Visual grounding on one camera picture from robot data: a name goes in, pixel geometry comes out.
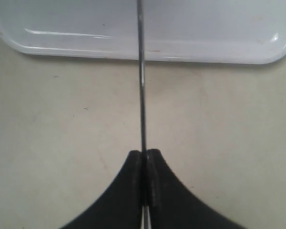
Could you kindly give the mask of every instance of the beige surface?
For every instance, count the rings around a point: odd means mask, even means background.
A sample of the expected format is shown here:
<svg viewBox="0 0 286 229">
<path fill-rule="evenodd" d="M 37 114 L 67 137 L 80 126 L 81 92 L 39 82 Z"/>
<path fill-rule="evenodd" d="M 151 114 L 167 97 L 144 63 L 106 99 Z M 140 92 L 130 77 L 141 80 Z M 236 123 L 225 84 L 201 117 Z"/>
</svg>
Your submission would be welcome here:
<svg viewBox="0 0 286 229">
<path fill-rule="evenodd" d="M 286 229 L 286 58 L 150 63 L 148 147 L 249 229 Z M 140 148 L 135 62 L 31 57 L 0 41 L 0 229 L 58 228 Z"/>
</svg>

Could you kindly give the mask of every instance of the white tray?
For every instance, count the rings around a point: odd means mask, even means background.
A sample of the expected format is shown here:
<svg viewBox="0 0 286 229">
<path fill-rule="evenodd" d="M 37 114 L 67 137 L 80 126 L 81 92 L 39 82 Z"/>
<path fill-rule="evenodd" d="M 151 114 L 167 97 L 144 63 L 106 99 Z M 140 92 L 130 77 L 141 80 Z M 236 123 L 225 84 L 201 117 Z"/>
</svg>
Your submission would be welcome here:
<svg viewBox="0 0 286 229">
<path fill-rule="evenodd" d="M 137 59 L 135 0 L 0 0 L 0 37 L 29 54 Z M 145 0 L 146 59 L 268 63 L 286 0 Z"/>
</svg>

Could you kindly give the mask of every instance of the table surface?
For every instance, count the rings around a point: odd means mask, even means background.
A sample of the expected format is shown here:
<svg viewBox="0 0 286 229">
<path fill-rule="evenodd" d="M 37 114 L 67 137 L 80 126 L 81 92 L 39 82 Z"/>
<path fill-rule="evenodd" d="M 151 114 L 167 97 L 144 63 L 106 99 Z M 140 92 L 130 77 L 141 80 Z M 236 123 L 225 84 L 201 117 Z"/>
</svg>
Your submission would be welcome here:
<svg viewBox="0 0 286 229">
<path fill-rule="evenodd" d="M 286 229 L 286 57 L 149 62 L 148 148 L 249 229 Z M 136 62 L 28 56 L 0 40 L 0 229 L 59 228 L 140 149 Z"/>
</svg>

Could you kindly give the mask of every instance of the countertop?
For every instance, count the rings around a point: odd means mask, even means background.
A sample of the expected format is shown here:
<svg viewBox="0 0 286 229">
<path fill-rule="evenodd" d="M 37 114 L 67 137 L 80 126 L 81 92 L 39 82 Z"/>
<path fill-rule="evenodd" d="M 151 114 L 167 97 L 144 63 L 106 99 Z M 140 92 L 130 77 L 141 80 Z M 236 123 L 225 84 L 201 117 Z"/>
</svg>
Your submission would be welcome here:
<svg viewBox="0 0 286 229">
<path fill-rule="evenodd" d="M 248 229 L 286 229 L 286 57 L 149 62 L 148 148 Z M 0 40 L 0 229 L 56 229 L 140 149 L 137 62 L 28 56 Z"/>
</svg>

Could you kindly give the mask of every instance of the plastic tray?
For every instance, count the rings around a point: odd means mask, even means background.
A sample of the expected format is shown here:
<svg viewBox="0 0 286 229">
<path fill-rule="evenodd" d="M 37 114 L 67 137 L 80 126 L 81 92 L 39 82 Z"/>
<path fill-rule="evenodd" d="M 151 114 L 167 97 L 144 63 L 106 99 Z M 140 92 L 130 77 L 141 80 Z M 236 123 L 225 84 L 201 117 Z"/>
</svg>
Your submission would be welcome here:
<svg viewBox="0 0 286 229">
<path fill-rule="evenodd" d="M 29 54 L 137 59 L 135 0 L 0 0 L 0 37 Z M 146 59 L 268 63 L 286 0 L 145 0 Z"/>
</svg>

